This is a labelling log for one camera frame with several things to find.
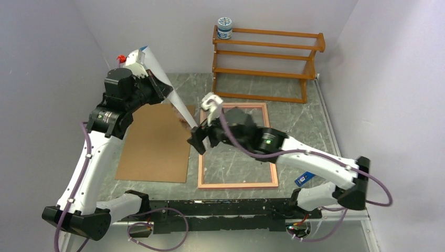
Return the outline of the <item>landscape beach photo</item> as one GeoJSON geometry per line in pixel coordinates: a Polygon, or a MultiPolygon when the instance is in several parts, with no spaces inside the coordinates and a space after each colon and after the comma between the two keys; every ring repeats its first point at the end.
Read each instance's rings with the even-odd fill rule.
{"type": "Polygon", "coordinates": [[[175,88],[169,78],[167,77],[165,71],[162,69],[160,63],[150,50],[148,46],[140,48],[141,51],[145,53],[144,64],[147,69],[148,77],[153,77],[155,81],[160,81],[160,83],[165,84],[172,88],[169,94],[165,94],[162,103],[169,103],[175,114],[179,118],[179,121],[187,129],[191,129],[197,126],[194,119],[194,113],[189,112],[186,105],[176,92],[175,88]]]}

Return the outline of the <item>brown frame backing board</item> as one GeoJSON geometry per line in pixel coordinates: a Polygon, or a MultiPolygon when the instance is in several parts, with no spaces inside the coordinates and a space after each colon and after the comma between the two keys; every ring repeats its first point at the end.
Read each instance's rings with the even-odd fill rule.
{"type": "Polygon", "coordinates": [[[133,114],[115,179],[185,183],[189,136],[169,104],[141,107],[133,114]]]}

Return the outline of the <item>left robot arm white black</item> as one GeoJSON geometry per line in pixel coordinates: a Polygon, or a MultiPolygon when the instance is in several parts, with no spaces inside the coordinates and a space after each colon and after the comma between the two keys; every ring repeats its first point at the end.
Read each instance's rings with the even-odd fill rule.
{"type": "Polygon", "coordinates": [[[98,201],[99,190],[111,164],[111,156],[123,144],[133,114],[142,106],[159,104],[173,87],[151,71],[137,76],[126,68],[110,70],[104,80],[101,102],[81,125],[84,146],[69,185],[54,206],[44,208],[42,218],[66,232],[100,240],[111,224],[133,216],[145,220],[150,213],[149,196],[134,190],[107,202],[98,201]]]}

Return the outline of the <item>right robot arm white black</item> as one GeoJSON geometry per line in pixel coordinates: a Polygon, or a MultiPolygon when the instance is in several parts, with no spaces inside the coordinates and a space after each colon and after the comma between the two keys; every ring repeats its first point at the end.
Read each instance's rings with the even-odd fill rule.
{"type": "Polygon", "coordinates": [[[204,120],[190,133],[187,142],[201,155],[207,150],[203,141],[208,139],[212,148],[219,143],[231,145],[257,161],[291,165],[324,178],[323,185],[293,191],[288,204],[293,217],[333,204],[365,209],[370,159],[364,156],[347,159],[312,148],[285,132],[258,126],[239,108],[226,110],[212,122],[204,120]]]}

